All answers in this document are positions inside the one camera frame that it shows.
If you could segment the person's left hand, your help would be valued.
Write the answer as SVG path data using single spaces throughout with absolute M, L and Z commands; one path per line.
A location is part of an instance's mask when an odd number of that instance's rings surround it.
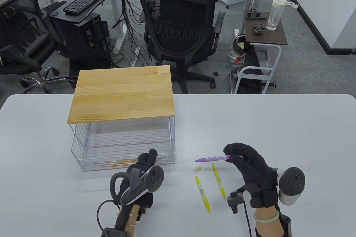
M 134 204 L 142 208 L 151 208 L 153 205 L 153 192 L 158 190 L 164 180 L 163 169 L 161 167 L 155 167 L 156 158 L 157 151 L 155 149 L 151 149 L 148 153 L 140 154 L 137 162 L 127 168 L 126 173 L 128 174 L 130 174 L 132 170 L 137 169 L 139 171 L 139 180 L 144 180 L 143 176 L 150 172 L 152 174 L 150 175 L 150 178 L 148 178 L 150 188 L 145 190 L 136 189 L 134 198 L 130 198 L 129 201 L 122 202 L 122 195 L 125 195 L 125 199 L 128 200 L 128 192 L 130 191 L 130 179 L 123 178 L 119 193 L 117 195 L 121 206 Z

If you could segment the person's right hand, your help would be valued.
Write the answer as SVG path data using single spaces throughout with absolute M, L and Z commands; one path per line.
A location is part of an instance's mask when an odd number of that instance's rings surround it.
M 248 191 L 251 195 L 251 207 L 277 208 L 277 175 L 264 158 L 254 148 L 244 143 L 227 144 L 223 152 L 230 156 L 227 162 L 236 166 L 245 184 L 253 185 Z

